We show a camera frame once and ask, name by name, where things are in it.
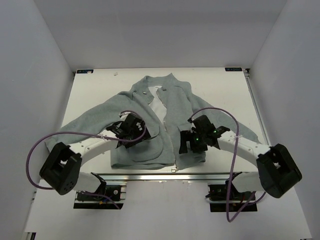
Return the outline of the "grey zip-up jacket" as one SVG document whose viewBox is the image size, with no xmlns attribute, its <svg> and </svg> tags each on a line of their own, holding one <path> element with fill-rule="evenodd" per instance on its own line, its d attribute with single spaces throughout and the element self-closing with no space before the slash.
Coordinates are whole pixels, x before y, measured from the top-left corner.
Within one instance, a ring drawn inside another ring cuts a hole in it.
<svg viewBox="0 0 320 240">
<path fill-rule="evenodd" d="M 179 81 L 174 75 L 145 76 L 130 90 L 122 91 L 105 102 L 87 110 L 60 129 L 60 134 L 45 142 L 48 150 L 62 142 L 66 145 L 84 140 L 86 134 L 99 134 L 117 122 L 120 113 L 131 110 L 146 123 L 151 138 L 130 148 L 121 146 L 110 153 L 113 169 L 156 170 L 168 166 L 186 169 L 204 163 L 206 154 L 188 151 L 179 154 L 180 131 L 189 130 L 189 117 L 201 110 L 217 127 L 224 126 L 246 139 L 257 142 L 258 136 L 241 123 L 192 93 L 190 83 Z"/>
</svg>

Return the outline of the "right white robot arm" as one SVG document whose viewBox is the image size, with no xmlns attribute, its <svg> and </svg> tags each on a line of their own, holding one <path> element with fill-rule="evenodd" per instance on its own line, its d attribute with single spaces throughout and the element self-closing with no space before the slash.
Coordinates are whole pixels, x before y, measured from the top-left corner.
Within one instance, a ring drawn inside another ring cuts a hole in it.
<svg viewBox="0 0 320 240">
<path fill-rule="evenodd" d="M 253 164 L 256 172 L 233 173 L 227 180 L 226 195 L 236 200 L 245 192 L 264 191 L 274 198 L 282 197 L 302 179 L 302 173 L 288 149 L 282 144 L 269 146 L 254 142 L 225 126 L 215 127 L 207 116 L 192 120 L 191 129 L 180 131 L 180 154 L 200 154 L 208 147 L 234 153 Z"/>
</svg>

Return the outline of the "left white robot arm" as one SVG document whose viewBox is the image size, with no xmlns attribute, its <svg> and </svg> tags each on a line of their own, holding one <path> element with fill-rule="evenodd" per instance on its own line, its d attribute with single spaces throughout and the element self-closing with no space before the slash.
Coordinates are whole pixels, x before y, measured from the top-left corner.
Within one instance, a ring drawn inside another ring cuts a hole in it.
<svg viewBox="0 0 320 240">
<path fill-rule="evenodd" d="M 108 151 L 128 149 L 149 138 L 146 123 L 129 112 L 97 135 L 90 134 L 85 140 L 70 145 L 57 143 L 39 175 L 62 196 L 75 190 L 99 200 L 105 196 L 106 182 L 96 173 L 82 172 L 82 165 Z"/>
</svg>

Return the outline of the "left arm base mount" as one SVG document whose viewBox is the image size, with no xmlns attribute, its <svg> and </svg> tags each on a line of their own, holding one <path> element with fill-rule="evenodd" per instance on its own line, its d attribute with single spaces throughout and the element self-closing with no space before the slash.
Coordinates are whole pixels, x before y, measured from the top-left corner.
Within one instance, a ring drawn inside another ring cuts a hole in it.
<svg viewBox="0 0 320 240">
<path fill-rule="evenodd" d="M 121 210 L 127 193 L 124 182 L 107 182 L 96 193 L 77 191 L 73 208 L 83 210 Z"/>
</svg>

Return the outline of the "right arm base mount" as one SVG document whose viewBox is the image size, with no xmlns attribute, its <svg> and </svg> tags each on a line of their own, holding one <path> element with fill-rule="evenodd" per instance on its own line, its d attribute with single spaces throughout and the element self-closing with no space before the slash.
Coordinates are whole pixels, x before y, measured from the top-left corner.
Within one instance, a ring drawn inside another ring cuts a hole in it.
<svg viewBox="0 0 320 240">
<path fill-rule="evenodd" d="M 209 203 L 212 213 L 225 213 L 229 174 L 205 174 L 208 193 L 204 199 Z M 257 212 L 256 196 L 250 198 L 252 192 L 238 192 L 232 185 L 229 196 L 229 212 L 236 213 L 246 202 L 249 202 L 242 212 Z"/>
</svg>

